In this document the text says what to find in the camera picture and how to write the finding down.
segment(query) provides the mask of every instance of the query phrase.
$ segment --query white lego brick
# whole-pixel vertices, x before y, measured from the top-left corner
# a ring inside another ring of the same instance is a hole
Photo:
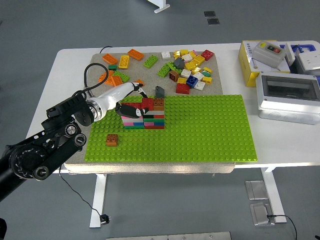
[[[199,81],[201,81],[205,75],[203,75],[201,72],[197,72],[193,75],[195,78],[197,78]]]
[[[182,58],[183,58],[185,63],[188,63],[193,59],[190,54],[183,55]]]
[[[191,75],[191,71],[187,70],[187,69],[183,69],[180,76],[184,77],[184,78],[188,78]]]
[[[203,90],[204,89],[204,87],[205,87],[205,83],[203,82],[203,81],[198,81],[197,83],[196,83],[196,85],[194,86],[194,89],[197,89],[197,90]]]
[[[165,115],[165,111],[148,111],[145,115]]]
[[[169,59],[169,58],[171,58],[170,52],[168,52],[168,51],[162,52],[161,55],[162,55],[162,59]]]

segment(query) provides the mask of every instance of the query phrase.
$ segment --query yellow lego brick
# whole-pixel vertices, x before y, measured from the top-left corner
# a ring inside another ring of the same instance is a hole
[[[173,53],[173,56],[174,56],[174,59],[177,59],[177,58],[179,58],[181,55],[180,55],[180,51],[175,51],[174,53]]]
[[[195,62],[193,62],[193,60],[190,61],[190,62],[187,62],[187,63],[184,65],[184,68],[187,69],[187,70],[189,70],[189,71],[195,69],[196,67],[197,67],[197,66],[196,66]]]
[[[206,83],[206,84],[211,84],[212,82],[212,77],[208,77],[208,76],[204,76],[202,78],[202,82]]]
[[[130,57],[128,55],[122,55],[119,61],[120,69],[127,69],[129,67]]]
[[[193,51],[190,51],[189,54],[193,59],[196,57],[196,54]]]
[[[188,54],[188,53],[189,53],[188,49],[181,49],[181,50],[180,50],[180,55],[181,55],[181,56],[186,55],[186,54]]]
[[[201,55],[198,55],[193,60],[197,60],[200,64],[202,64],[205,61],[205,58]]]
[[[203,68],[203,70],[207,71],[208,73],[212,74],[212,70],[210,68],[207,68],[206,66]]]
[[[187,84],[187,79],[184,77],[179,77],[177,84]]]
[[[201,68],[197,66],[195,69],[192,70],[192,74],[195,75],[196,73],[198,73],[200,71],[201,71]]]

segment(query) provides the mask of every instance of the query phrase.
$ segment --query white table frame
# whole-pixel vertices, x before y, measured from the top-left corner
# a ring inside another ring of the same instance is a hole
[[[317,50],[320,49],[320,44],[316,41],[291,41],[290,43],[312,44]],[[320,124],[307,125],[258,117],[256,88],[245,86],[238,60],[240,43],[114,47],[105,49],[104,52],[127,53],[132,48],[142,53],[174,52],[180,49],[196,51],[208,49],[215,53],[223,94],[240,94],[243,97],[258,158],[257,162],[237,162],[235,168],[261,168],[272,212],[275,215],[283,215],[284,210],[272,170],[277,167],[319,166]],[[57,53],[27,137],[43,130],[41,122],[47,119],[47,109],[83,88],[84,69],[90,63],[92,56],[100,50],[101,48],[63,49]],[[97,176],[96,185],[100,188],[96,188],[94,206],[97,201],[103,205],[98,195],[101,191],[105,192],[106,180],[107,176],[104,174]],[[93,213],[91,219],[97,217],[95,215],[97,214]],[[283,223],[286,219],[277,217],[275,222]]]

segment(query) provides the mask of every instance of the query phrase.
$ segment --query blue lego brick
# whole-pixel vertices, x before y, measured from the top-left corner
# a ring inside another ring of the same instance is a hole
[[[197,82],[198,82],[198,78],[194,76],[189,76],[188,79],[186,80],[186,84],[188,84],[191,88],[194,88]]]

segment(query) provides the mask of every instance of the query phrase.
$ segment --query lego baseplate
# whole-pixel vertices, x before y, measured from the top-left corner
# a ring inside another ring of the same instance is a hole
[[[123,102],[141,102],[129,96]],[[246,162],[257,154],[241,95],[165,97],[165,129],[125,129],[115,111],[92,125],[86,162]],[[118,146],[107,146],[118,134]]]

